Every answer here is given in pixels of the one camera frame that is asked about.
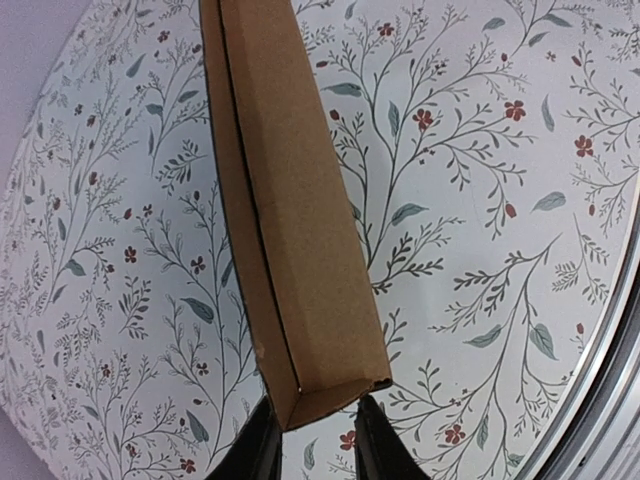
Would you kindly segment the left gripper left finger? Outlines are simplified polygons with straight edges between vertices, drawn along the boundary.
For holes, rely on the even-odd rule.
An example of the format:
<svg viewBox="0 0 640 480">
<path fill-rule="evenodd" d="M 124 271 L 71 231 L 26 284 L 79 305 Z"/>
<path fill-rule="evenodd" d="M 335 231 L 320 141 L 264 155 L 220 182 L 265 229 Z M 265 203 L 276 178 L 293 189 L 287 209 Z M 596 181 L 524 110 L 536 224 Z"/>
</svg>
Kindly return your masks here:
<svg viewBox="0 0 640 480">
<path fill-rule="evenodd" d="M 282 430 L 271 403 L 263 397 L 206 480 L 279 480 L 282 475 Z"/>
</svg>

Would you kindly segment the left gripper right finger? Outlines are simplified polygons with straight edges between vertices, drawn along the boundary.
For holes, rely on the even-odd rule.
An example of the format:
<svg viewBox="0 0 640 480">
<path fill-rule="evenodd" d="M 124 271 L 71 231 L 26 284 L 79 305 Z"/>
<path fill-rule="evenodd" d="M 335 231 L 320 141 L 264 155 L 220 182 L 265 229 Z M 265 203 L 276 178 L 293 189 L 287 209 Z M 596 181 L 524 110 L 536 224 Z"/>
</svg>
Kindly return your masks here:
<svg viewBox="0 0 640 480">
<path fill-rule="evenodd" d="M 355 421 L 356 477 L 369 480 L 425 480 L 372 396 L 358 402 Z"/>
</svg>

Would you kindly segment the brown cardboard paper box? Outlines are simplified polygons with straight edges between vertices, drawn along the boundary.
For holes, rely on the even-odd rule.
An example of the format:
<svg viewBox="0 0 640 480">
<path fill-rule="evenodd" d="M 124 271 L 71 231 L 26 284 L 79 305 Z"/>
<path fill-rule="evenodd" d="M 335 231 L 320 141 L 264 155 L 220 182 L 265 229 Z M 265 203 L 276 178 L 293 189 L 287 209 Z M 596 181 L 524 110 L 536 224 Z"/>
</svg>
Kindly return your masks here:
<svg viewBox="0 0 640 480">
<path fill-rule="evenodd" d="M 390 383 L 351 205 L 287 1 L 200 5 L 233 262 L 280 427 Z"/>
</svg>

